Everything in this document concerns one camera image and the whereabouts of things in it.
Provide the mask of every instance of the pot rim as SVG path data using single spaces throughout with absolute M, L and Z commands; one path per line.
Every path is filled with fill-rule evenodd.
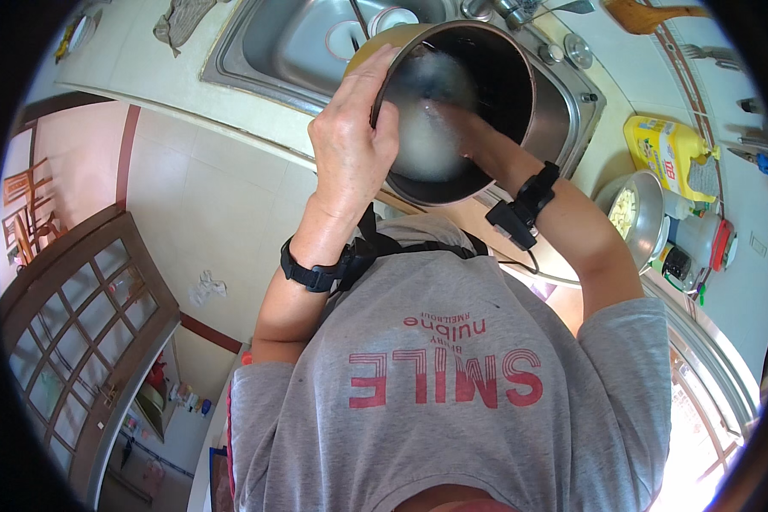
M 529 137 L 529 134 L 530 134 L 529 127 L 532 126 L 532 119 L 534 118 L 535 107 L 537 106 L 537 84 L 535 82 L 535 76 L 532 71 L 532 65 L 529 62 L 529 58 L 526 55 L 526 51 L 518 44 L 517 41 L 515 41 L 512 38 L 510 34 L 507 34 L 504 30 L 501 30 L 496 26 L 493 26 L 489 23 L 485 23 L 484 21 L 478 21 L 478 20 L 452 20 L 452 21 L 445 21 L 444 23 L 431 25 L 428 28 L 416 34 L 413 38 L 410 39 L 410 41 L 407 44 L 402 46 L 398 54 L 396 55 L 396 58 L 394 58 L 393 61 L 390 63 L 390 67 L 387 69 L 387 76 L 384 78 L 384 82 L 381 84 L 381 88 L 378 90 L 376 99 L 372 104 L 372 111 L 370 112 L 370 126 L 372 128 L 376 127 L 376 122 L 378 121 L 378 113 L 381 109 L 381 104 L 384 102 L 385 90 L 387 89 L 387 86 L 389 85 L 389 82 L 393 74 L 395 73 L 396 69 L 399 67 L 399 65 L 404 60 L 404 58 L 406 58 L 407 54 L 410 53 L 416 46 L 420 45 L 424 39 L 432 35 L 438 34 L 439 32 L 443 32 L 444 30 L 458 28 L 458 27 L 482 29 L 482 30 L 492 32 L 492 34 L 494 35 L 500 36 L 502 39 L 504 39 L 505 41 L 509 42 L 512 45 L 512 47 L 518 52 L 518 55 L 521 57 L 521 60 L 526 66 L 529 83 L 532 86 L 532 107 L 529 110 L 529 118 L 527 119 L 527 129 L 524 131 L 523 138 L 521 139 L 521 142 L 518 144 L 518 146 L 523 147 Z M 442 207 L 442 206 L 457 204 L 459 202 L 465 201 L 467 199 L 472 198 L 473 196 L 478 195 L 484 190 L 489 189 L 495 183 L 496 183 L 496 180 L 492 179 L 489 183 L 481 187 L 481 189 L 478 189 L 472 192 L 471 194 L 469 194 L 468 196 L 465 196 L 455 201 L 430 202 L 430 201 L 424 201 L 424 200 L 414 198 L 411 194 L 406 193 L 398 185 L 393 183 L 393 181 L 390 179 L 390 173 L 387 173 L 387 184 L 389 184 L 389 186 L 394 191 L 396 191 L 396 193 L 398 193 L 399 196 L 401 196 L 404 199 L 407 199 L 408 201 L 411 201 L 416 205 L 420 205 L 422 207 Z

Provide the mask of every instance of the yellow detergent bottle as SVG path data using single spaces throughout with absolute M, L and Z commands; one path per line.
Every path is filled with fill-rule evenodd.
M 651 169 L 666 190 L 692 201 L 717 200 L 689 186 L 689 169 L 692 159 L 701 165 L 709 156 L 719 160 L 719 146 L 711 149 L 692 128 L 654 117 L 629 118 L 623 126 L 623 133 L 635 167 Z

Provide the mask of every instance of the scissors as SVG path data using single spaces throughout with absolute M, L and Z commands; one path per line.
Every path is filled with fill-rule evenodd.
M 733 149 L 733 148 L 728 148 L 728 151 L 731 151 L 732 153 L 742 158 L 743 160 L 746 160 L 756 165 L 760 170 L 760 172 L 768 176 L 768 155 L 765 155 L 763 153 L 754 154 L 754 153 L 749 153 L 748 151 L 742 151 L 741 149 Z

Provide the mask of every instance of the fingers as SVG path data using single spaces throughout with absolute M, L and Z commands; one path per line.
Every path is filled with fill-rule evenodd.
M 389 168 L 398 154 L 398 108 L 390 102 L 381 104 L 372 144 L 382 159 L 389 160 Z
M 399 47 L 392 47 L 389 44 L 376 50 L 344 78 L 336 94 L 333 95 L 333 101 L 338 104 L 351 104 L 354 108 L 369 111 L 381 89 L 381 84 L 384 83 L 390 63 L 399 50 Z

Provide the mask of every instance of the gray t-shirt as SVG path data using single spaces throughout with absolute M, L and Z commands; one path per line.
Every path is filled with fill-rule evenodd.
M 379 223 L 468 246 L 434 216 Z M 236 371 L 238 510 L 387 511 L 439 484 L 523 512 L 643 510 L 668 453 L 663 303 L 611 305 L 577 340 L 492 256 L 379 258 L 296 365 Z

